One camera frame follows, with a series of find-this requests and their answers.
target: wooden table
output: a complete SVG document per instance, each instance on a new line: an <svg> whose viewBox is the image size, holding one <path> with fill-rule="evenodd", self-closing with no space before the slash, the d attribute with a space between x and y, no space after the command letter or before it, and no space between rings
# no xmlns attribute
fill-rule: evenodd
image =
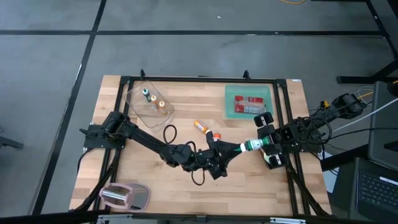
<svg viewBox="0 0 398 224"><path fill-rule="evenodd" d="M101 124L114 109L120 76L106 75L93 115L93 122ZM224 89L230 83L203 82L152 82L175 107L174 124L178 135L174 144L194 141L199 149L207 149L205 135L193 126L195 119L203 121L214 133L221 133L223 141L241 143L256 138L257 128L253 120L226 119L224 114ZM275 100L271 89L272 104ZM308 116L303 86L300 80L287 80L293 117ZM282 90L279 90L284 121L287 116ZM122 100L120 111L123 111ZM278 127L274 112L275 128ZM131 121L161 141L162 131L152 132L132 110ZM97 184L103 161L104 149L94 149L82 160L76 179L70 208L79 206ZM319 161L309 153L301 153L306 186L322 208L331 212ZM269 170L260 151L245 152L233 159L228 166L228 176L213 180L208 172L206 182L196 186L190 173L181 167L171 168L159 155L140 144L127 140L121 154L116 182L139 182L151 189L147 213L208 214L208 215L292 215L286 170ZM201 181L201 171L195 172ZM296 186L297 202L302 213L300 191Z"/></svg>

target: clear plastic container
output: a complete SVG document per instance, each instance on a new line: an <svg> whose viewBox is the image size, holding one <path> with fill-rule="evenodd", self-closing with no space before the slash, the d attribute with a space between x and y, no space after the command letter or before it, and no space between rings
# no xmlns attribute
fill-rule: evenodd
<svg viewBox="0 0 398 224"><path fill-rule="evenodd" d="M147 89L149 91L149 97L152 95L156 96L157 108L155 108L153 102L148 102L142 91ZM173 120L174 106L171 105L166 98L153 86L149 81L142 82L135 86L132 90L128 91L124 96L124 99L129 104L130 108L135 112L139 119L148 127L154 131L158 131L164 128L167 124ZM163 101L167 113L163 114L159 108L159 102Z"/></svg>

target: yellow cable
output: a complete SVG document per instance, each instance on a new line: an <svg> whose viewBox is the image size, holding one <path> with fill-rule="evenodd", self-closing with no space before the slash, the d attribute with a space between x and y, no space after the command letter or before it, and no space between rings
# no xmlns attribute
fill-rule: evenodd
<svg viewBox="0 0 398 224"><path fill-rule="evenodd" d="M364 98L365 96L369 96L370 94L373 94L373 92L365 93L365 94L359 96L358 99L362 99L362 98Z"/></svg>
<svg viewBox="0 0 398 224"><path fill-rule="evenodd" d="M286 0L280 0L281 2L287 3L287 4L301 4L303 2L305 2L305 0L301 0L299 2L290 2L290 1L286 1Z"/></svg>
<svg viewBox="0 0 398 224"><path fill-rule="evenodd" d="M363 94L363 95L359 96L358 99L362 99L363 97L368 96L370 94L373 94L373 92Z"/></svg>

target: floor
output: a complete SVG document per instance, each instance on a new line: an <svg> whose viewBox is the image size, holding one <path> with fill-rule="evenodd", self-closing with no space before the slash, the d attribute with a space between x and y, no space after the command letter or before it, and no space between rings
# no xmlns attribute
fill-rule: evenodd
<svg viewBox="0 0 398 224"><path fill-rule="evenodd" d="M251 35L4 35L2 30L92 30L101 0L0 2L1 134L25 144L0 150L0 217L29 213L82 59L88 60L43 213L65 212L76 178L85 128L103 75L299 78L309 108L362 85L338 75L371 75L392 61L384 39ZM373 1L398 46L398 20ZM361 2L278 0L107 0L98 30L377 30ZM348 123L338 120L336 128ZM369 120L345 131L368 128ZM351 149L367 133L333 141ZM327 148L331 154L338 150Z"/></svg>

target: teal tray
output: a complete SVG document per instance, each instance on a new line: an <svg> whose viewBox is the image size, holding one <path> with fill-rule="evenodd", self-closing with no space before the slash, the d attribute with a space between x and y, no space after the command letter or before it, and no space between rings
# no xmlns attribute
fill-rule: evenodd
<svg viewBox="0 0 398 224"><path fill-rule="evenodd" d="M266 111L274 115L271 91L268 86L260 85L226 85L225 86L225 116L228 119L253 119L256 114L235 113L235 96L261 97L266 103Z"/></svg>

